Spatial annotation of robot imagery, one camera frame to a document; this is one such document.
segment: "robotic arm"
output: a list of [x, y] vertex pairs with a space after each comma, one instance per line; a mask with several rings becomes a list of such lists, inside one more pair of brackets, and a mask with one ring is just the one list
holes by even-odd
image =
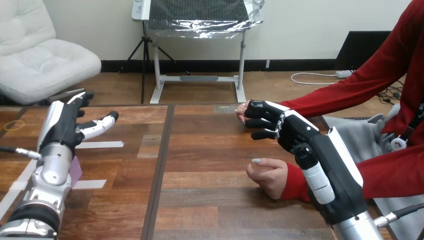
[[38, 152], [13, 147], [1, 149], [31, 157], [37, 160], [37, 167], [22, 199], [7, 223], [0, 227], [0, 239], [57, 239], [65, 210], [64, 200], [71, 189], [69, 171], [75, 147], [101, 135], [118, 120], [119, 114], [111, 111], [98, 120], [77, 124], [77, 118], [85, 114], [80, 108], [87, 107], [93, 95], [82, 92], [67, 104], [61, 101], [51, 104], [38, 139]]
[[382, 240], [362, 195], [363, 179], [337, 129], [322, 135], [288, 107], [250, 101], [247, 127], [264, 128], [254, 140], [271, 138], [294, 154], [309, 186], [314, 207], [340, 240]]

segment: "wooden table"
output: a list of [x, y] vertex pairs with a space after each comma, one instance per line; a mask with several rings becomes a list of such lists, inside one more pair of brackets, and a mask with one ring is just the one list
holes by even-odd
[[[251, 131], [235, 117], [235, 108], [87, 108], [80, 122], [110, 110], [119, 112], [116, 125], [90, 142], [123, 141], [124, 146], [76, 150], [83, 170], [81, 180], [106, 179], [106, 184], [101, 189], [71, 190], [60, 239], [333, 239], [311, 204], [271, 200], [247, 177], [246, 166], [254, 158], [292, 164], [295, 160], [276, 141], [253, 141]], [[0, 145], [35, 150], [47, 108], [19, 110], [0, 108], [0, 119], [7, 116], [25, 122], [18, 130], [3, 130]], [[327, 130], [322, 118], [311, 121]], [[0, 198], [28, 162], [18, 155], [0, 153]]]

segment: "black monitor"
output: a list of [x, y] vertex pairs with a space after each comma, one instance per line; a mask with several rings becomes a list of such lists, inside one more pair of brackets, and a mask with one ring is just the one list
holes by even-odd
[[387, 39], [391, 31], [350, 31], [335, 61], [336, 70], [357, 70]]

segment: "human hand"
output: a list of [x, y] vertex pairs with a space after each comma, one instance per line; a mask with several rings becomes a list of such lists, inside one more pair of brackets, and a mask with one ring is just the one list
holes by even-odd
[[237, 118], [240, 119], [240, 121], [242, 121], [243, 123], [246, 122], [246, 120], [248, 119], [245, 116], [245, 111], [248, 108], [248, 104], [249, 104], [250, 100], [247, 102], [244, 102], [242, 104], [240, 104], [237, 109], [235, 110], [235, 114], [237, 115]]
[[272, 169], [255, 170], [252, 164], [249, 164], [246, 168], [247, 176], [259, 184], [268, 197], [274, 200], [280, 199], [287, 183], [287, 163], [282, 160], [270, 158], [256, 158], [252, 162], [260, 167]]

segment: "white cushion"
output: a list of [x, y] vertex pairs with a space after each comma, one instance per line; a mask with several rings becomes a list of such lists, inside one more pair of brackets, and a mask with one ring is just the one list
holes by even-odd
[[82, 46], [50, 39], [0, 56], [0, 94], [31, 104], [97, 75], [101, 66], [100, 59]]
[[0, 0], [0, 56], [55, 38], [43, 0]]

